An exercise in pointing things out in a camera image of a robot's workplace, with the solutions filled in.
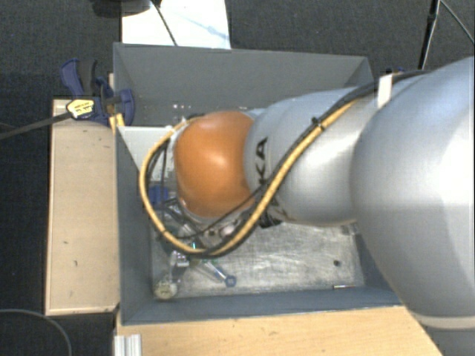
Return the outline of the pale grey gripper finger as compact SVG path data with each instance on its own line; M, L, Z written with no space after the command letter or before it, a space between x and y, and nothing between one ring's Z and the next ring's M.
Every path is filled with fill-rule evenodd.
M189 267L189 258L178 251L172 251L168 259L168 280L179 284Z

